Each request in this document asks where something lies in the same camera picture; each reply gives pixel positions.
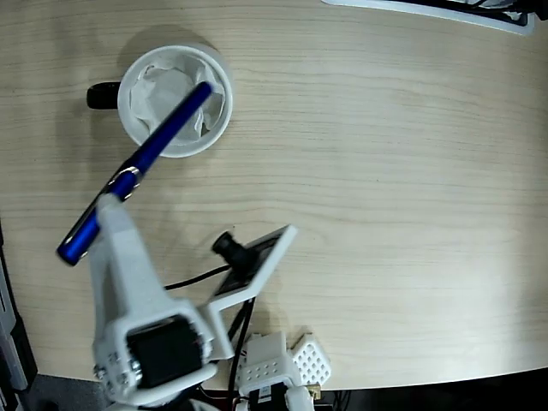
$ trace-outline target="wood grain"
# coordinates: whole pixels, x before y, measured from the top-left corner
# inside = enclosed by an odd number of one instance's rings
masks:
[[[92,377],[88,269],[54,250],[134,149],[86,89],[189,40],[229,61],[236,107],[128,203],[166,283],[216,266],[227,228],[293,223],[252,328],[313,331],[327,388],[548,366],[547,39],[319,0],[2,1],[0,218],[39,370]]]

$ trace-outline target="white 3d-printed part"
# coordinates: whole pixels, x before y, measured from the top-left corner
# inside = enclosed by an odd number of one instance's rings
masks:
[[[331,363],[312,334],[302,336],[291,350],[291,355],[299,368],[301,384],[324,385],[331,376]]]

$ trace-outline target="blue pen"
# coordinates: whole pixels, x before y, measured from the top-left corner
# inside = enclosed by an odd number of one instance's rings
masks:
[[[93,240],[99,232],[95,204],[101,194],[115,194],[120,201],[131,196],[139,186],[148,169],[162,150],[173,140],[179,130],[192,117],[194,112],[211,95],[211,86],[199,83],[190,94],[165,118],[151,136],[146,139],[133,155],[123,162],[122,166],[109,179],[109,182],[97,194],[87,207],[74,227],[57,248],[57,254],[69,265],[76,265],[80,258],[87,253]]]

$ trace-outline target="black mug handle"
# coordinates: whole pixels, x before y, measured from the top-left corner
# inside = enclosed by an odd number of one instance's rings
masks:
[[[95,110],[116,110],[120,81],[98,83],[87,89],[87,106]]]

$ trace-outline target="robotic arm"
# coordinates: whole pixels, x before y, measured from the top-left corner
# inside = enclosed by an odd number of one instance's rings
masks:
[[[89,250],[96,310],[93,355],[95,375],[114,402],[108,411],[169,404],[213,377],[216,360],[234,356],[221,312],[262,290],[297,230],[286,226],[245,247],[228,233],[219,237],[213,249],[231,269],[209,301],[196,308],[167,294],[116,196],[101,195],[97,214],[100,234]],[[299,374],[293,379],[286,384],[296,385]]]

